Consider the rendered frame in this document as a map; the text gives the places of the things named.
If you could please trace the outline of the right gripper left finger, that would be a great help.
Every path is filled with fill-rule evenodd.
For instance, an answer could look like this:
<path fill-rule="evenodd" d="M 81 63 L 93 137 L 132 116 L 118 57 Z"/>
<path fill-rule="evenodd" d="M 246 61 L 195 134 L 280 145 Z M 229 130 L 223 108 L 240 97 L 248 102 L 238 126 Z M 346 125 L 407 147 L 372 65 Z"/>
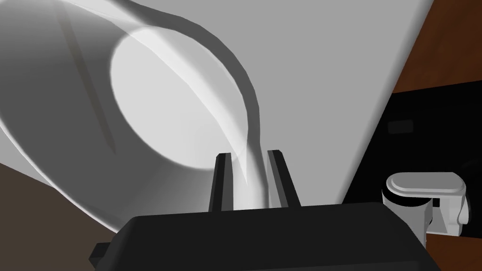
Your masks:
<path fill-rule="evenodd" d="M 230 153 L 220 153 L 216 157 L 209 212 L 233 210 L 233 167 Z"/>

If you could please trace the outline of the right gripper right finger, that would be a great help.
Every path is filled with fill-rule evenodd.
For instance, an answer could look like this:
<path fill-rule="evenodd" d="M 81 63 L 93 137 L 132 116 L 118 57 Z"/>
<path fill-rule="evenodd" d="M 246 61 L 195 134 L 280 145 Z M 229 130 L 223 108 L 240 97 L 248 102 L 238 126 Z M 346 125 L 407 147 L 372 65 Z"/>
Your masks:
<path fill-rule="evenodd" d="M 300 201 L 280 150 L 267 151 L 269 208 L 300 207 Z"/>

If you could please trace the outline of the white mug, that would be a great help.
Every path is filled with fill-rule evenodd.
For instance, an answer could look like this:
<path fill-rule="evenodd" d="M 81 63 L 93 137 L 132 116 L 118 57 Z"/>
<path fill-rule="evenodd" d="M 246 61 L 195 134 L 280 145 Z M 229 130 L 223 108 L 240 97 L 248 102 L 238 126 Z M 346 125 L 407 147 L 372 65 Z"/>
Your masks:
<path fill-rule="evenodd" d="M 206 212 L 216 157 L 234 210 L 268 207 L 253 85 L 184 18 L 132 0 L 0 0 L 0 163 L 117 232 Z"/>

